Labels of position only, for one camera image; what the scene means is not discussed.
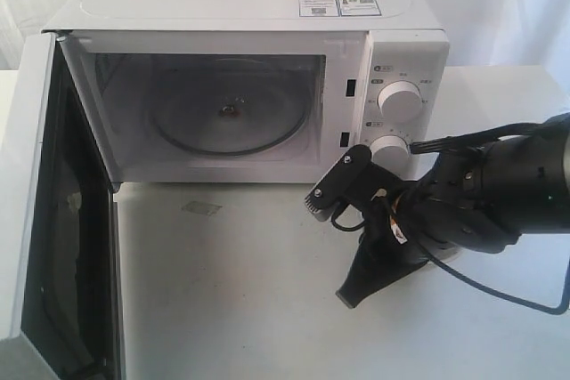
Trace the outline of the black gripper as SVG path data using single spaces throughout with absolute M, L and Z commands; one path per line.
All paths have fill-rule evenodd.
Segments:
M 405 181 L 373 164 L 351 170 L 351 203 L 363 215 L 358 249 L 336 296 L 348 308 L 455 248 L 498 254 L 521 233 L 484 198 L 479 169 L 436 164 Z

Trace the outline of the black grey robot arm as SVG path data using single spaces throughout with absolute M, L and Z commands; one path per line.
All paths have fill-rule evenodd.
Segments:
M 569 230 L 569 117 L 505 125 L 412 146 L 436 161 L 418 180 L 375 165 L 355 146 L 343 199 L 362 235 L 338 298 L 349 308 L 458 249 L 498 254 L 525 234 Z

